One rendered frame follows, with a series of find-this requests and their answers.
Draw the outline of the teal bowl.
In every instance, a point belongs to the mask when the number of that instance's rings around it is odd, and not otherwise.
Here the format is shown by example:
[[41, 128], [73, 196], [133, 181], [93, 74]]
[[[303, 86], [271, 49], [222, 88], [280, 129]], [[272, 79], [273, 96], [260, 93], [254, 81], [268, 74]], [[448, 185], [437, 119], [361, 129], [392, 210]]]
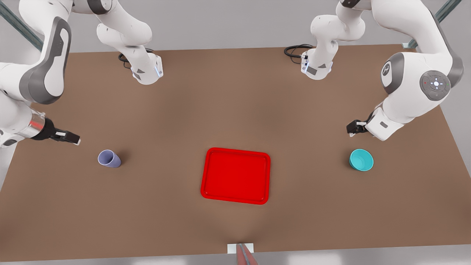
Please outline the teal bowl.
[[372, 169], [374, 159], [368, 151], [364, 149], [355, 149], [350, 154], [349, 163], [353, 169], [365, 172]]

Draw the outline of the lavender cup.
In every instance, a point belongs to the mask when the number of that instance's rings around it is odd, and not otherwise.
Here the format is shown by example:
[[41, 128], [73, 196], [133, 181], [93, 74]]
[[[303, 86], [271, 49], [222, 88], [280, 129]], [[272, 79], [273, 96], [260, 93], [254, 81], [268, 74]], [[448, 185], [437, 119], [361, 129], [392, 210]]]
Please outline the lavender cup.
[[100, 165], [118, 168], [121, 165], [119, 156], [111, 150], [103, 150], [99, 153], [98, 162]]

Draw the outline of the red tray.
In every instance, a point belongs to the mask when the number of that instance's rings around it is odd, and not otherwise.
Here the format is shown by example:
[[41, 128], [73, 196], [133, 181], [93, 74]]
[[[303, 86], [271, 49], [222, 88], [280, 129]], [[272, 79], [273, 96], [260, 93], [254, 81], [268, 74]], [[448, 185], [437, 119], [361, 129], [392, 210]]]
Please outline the red tray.
[[200, 193], [207, 199], [264, 205], [269, 199], [270, 165], [264, 152], [210, 148]]

